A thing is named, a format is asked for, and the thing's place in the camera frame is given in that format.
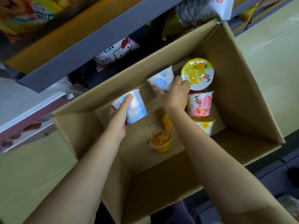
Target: cardboard box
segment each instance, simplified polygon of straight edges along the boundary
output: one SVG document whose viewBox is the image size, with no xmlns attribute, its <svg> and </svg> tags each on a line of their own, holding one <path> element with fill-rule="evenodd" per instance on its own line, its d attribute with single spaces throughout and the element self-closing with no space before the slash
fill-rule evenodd
<svg viewBox="0 0 299 224">
<path fill-rule="evenodd" d="M 213 103 L 226 128 L 212 138 L 230 155 L 247 165 L 284 143 L 230 28 L 211 21 L 54 112 L 57 128 L 80 159 L 107 126 L 109 104 L 140 89 L 148 115 L 128 126 L 101 196 L 117 224 L 135 223 L 202 189 L 177 135 L 165 155 L 148 144 L 163 130 L 164 110 L 146 79 L 187 57 L 205 58 L 214 67 L 209 89 L 215 91 Z"/>
</svg>

